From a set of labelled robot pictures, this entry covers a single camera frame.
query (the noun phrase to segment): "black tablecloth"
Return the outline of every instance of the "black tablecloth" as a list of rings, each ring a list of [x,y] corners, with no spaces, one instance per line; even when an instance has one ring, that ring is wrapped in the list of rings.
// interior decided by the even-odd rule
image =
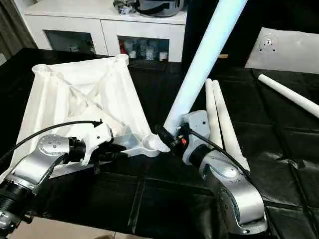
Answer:
[[[0,153],[16,141],[33,65],[101,56],[24,49],[0,67]],[[163,124],[182,82],[178,63],[134,62],[129,70],[153,130]],[[277,234],[318,238],[319,119],[257,82],[264,73],[319,104],[319,77],[295,72],[215,67],[251,176],[265,200]],[[205,109],[201,91],[192,110]],[[151,238],[216,238],[214,196],[180,158],[136,156],[61,176],[47,183],[34,207],[38,216]]]

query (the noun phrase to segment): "curtain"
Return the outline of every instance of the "curtain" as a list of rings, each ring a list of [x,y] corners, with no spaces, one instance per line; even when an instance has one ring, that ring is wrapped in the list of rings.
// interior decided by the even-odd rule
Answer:
[[[12,0],[0,0],[0,53],[6,59],[35,44]]]

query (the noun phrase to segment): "white rod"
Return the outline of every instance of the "white rod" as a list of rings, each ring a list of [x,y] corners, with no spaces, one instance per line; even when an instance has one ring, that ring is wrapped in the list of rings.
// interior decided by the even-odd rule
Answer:
[[[173,135],[189,113],[247,0],[220,0],[167,116],[164,127]]]
[[[283,86],[282,84],[278,83],[277,81],[274,81],[273,79],[263,74],[258,77],[258,80],[265,83],[269,87],[273,88],[275,91],[279,92],[292,102],[296,103],[309,113],[319,118],[319,106],[316,105],[314,102],[308,100],[307,98],[299,95],[298,93],[290,90],[286,86]]]
[[[225,150],[231,156],[233,156],[245,169],[250,171],[247,159],[241,152],[219,83],[218,81],[214,80],[212,84]]]
[[[206,90],[206,111],[207,111],[208,123],[209,123],[209,129],[210,129],[209,140],[216,143],[219,147],[222,148],[223,143],[222,143],[220,129],[219,129],[217,108],[215,104],[213,83],[211,79],[206,80],[205,90]]]

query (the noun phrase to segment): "robotic arm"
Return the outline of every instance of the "robotic arm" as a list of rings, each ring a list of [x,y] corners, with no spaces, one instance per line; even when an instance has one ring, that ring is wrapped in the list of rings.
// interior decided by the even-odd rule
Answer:
[[[263,200],[244,169],[203,141],[208,141],[210,132],[206,111],[184,115],[178,129],[177,136],[173,137],[164,127],[157,126],[162,142],[186,165],[196,167],[207,187],[218,197],[228,232],[254,235],[266,231]]]
[[[21,220],[31,223],[25,213],[56,165],[81,161],[85,166],[99,145],[112,140],[106,124],[95,127],[82,141],[54,134],[42,137],[0,183],[0,238],[12,233]]]

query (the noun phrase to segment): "black cable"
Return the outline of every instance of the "black cable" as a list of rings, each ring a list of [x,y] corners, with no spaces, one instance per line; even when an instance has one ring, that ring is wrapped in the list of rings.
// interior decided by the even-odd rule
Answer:
[[[189,129],[189,133],[195,135],[196,137],[200,138],[204,142],[212,145],[217,151],[225,154],[225,156],[227,156],[241,171],[243,171],[245,177],[248,178],[248,181],[251,184],[253,184],[251,182],[251,178],[250,178],[250,175],[249,175],[248,171],[236,159],[234,159],[229,153],[227,153],[227,151],[225,151],[224,149],[222,149],[221,147],[219,147],[217,144],[215,144],[214,142],[210,141],[209,139],[205,138],[204,136],[200,135],[199,133],[193,131],[192,129]]]
[[[30,139],[38,136],[39,134],[42,134],[46,131],[49,131],[51,129],[54,129],[54,128],[59,128],[59,127],[62,127],[62,126],[66,126],[66,125],[71,125],[71,124],[78,124],[78,123],[91,123],[93,124],[94,127],[96,126],[99,126],[102,121],[92,121],[92,120],[78,120],[78,121],[71,121],[71,122],[65,122],[65,123],[59,123],[59,124],[55,124],[55,125],[52,125],[50,127],[47,127],[47,128],[44,128],[32,135],[30,135],[29,137],[25,138],[24,140],[20,141],[19,143],[17,143],[13,148],[11,148],[9,151],[7,151],[1,158],[0,158],[0,163],[10,155],[10,153],[12,153],[13,151],[15,151],[17,148],[19,148],[21,145],[23,145],[25,142],[29,141]]]
[[[257,189],[257,191],[259,191],[258,188],[256,187],[256,185],[253,183],[253,181],[249,175],[249,172],[233,156],[231,156],[227,151],[225,151],[224,149],[219,147],[214,142],[210,141],[209,139],[205,138],[204,136],[200,135],[199,133],[193,131],[192,129],[188,128],[188,131],[190,134],[193,134],[196,137],[203,140],[204,142],[212,145],[215,148],[215,150],[217,150],[217,151],[223,153],[225,156],[227,156],[243,172],[243,174],[247,178],[248,182],[251,183],[251,185],[253,185]],[[277,228],[277,226],[275,225],[274,220],[271,218],[269,211],[268,211],[268,208],[266,207],[265,204],[264,204],[264,208],[265,208],[265,214],[266,214],[266,218],[267,218],[268,228],[270,228],[271,224],[272,224],[274,229],[278,232],[280,238],[282,238],[281,233],[280,233],[279,229]],[[270,233],[270,236],[272,236],[273,238],[277,238],[275,235],[272,234],[271,230],[269,230],[269,233]]]

